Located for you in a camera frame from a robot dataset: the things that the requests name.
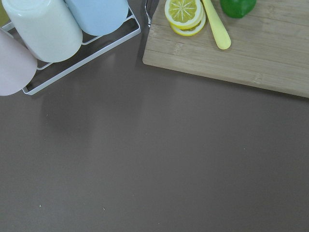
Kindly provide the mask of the lower lemon slice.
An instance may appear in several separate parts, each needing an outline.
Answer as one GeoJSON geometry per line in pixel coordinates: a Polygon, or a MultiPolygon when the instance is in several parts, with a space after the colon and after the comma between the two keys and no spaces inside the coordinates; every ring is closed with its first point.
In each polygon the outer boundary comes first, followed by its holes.
{"type": "Polygon", "coordinates": [[[170,24],[171,29],[178,35],[181,36],[194,36],[199,33],[206,24],[206,14],[203,12],[201,20],[192,28],[189,29],[179,29],[178,27],[170,24]]]}

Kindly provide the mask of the lemon slice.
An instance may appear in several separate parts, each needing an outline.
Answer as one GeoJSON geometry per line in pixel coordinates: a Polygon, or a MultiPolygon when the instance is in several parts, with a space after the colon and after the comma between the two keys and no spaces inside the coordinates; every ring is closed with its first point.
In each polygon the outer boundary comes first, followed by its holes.
{"type": "Polygon", "coordinates": [[[181,36],[194,36],[199,33],[206,24],[206,14],[203,12],[201,20],[192,28],[189,29],[179,29],[178,27],[170,24],[171,29],[178,35],[181,36]]]}
{"type": "Polygon", "coordinates": [[[168,22],[173,26],[190,29],[200,22],[203,6],[199,0],[167,0],[164,12],[168,22]]]}

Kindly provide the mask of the yellow plastic knife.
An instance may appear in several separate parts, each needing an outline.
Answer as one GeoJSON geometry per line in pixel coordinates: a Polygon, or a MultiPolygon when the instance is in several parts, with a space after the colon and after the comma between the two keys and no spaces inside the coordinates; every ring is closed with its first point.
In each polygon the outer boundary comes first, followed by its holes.
{"type": "Polygon", "coordinates": [[[231,46],[230,36],[218,16],[212,2],[210,0],[203,0],[203,5],[210,23],[214,40],[221,50],[226,50],[231,46]]]}

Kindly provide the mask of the upper lemon slice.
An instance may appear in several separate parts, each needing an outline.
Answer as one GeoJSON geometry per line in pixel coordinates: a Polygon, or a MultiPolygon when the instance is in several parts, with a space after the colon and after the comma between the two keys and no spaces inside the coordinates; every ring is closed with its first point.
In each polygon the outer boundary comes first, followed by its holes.
{"type": "Polygon", "coordinates": [[[190,29],[200,22],[203,6],[199,0],[167,0],[164,12],[168,22],[173,26],[190,29]]]}

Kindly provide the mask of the light blue cup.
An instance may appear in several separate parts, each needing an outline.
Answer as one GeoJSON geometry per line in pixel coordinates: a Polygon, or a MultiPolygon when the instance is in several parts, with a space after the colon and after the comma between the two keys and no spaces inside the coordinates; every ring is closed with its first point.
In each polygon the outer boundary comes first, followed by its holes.
{"type": "Polygon", "coordinates": [[[87,34],[102,36],[116,31],[127,18],[126,0],[67,0],[70,12],[87,34]]]}

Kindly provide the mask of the bamboo cutting board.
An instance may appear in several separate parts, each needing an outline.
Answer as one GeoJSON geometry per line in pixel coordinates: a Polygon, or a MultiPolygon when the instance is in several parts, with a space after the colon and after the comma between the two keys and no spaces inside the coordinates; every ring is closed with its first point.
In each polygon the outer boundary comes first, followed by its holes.
{"type": "Polygon", "coordinates": [[[309,95],[309,3],[259,0],[241,19],[213,5],[231,38],[217,47],[209,25],[184,37],[172,31],[163,0],[154,12],[143,62],[147,65],[287,94],[309,95]]]}

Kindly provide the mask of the green lime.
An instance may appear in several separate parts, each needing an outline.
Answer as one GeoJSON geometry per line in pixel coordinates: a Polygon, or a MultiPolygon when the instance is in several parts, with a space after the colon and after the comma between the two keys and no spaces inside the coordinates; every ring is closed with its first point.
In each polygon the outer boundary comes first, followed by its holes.
{"type": "Polygon", "coordinates": [[[220,0],[223,12],[231,18],[243,18],[256,5],[257,0],[220,0]]]}

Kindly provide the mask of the white cup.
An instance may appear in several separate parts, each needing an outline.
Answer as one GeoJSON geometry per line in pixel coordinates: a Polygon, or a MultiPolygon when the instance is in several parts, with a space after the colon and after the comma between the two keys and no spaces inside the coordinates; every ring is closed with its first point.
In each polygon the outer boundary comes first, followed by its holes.
{"type": "Polygon", "coordinates": [[[2,5],[37,59],[61,62],[80,49],[82,31],[63,0],[3,0],[2,5]]]}

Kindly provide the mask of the pink cup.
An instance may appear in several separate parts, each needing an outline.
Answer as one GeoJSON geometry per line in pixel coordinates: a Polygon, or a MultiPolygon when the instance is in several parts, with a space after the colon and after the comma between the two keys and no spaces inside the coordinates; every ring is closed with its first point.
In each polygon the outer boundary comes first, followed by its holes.
{"type": "Polygon", "coordinates": [[[34,77],[37,59],[9,33],[0,30],[0,95],[9,96],[34,77]]]}

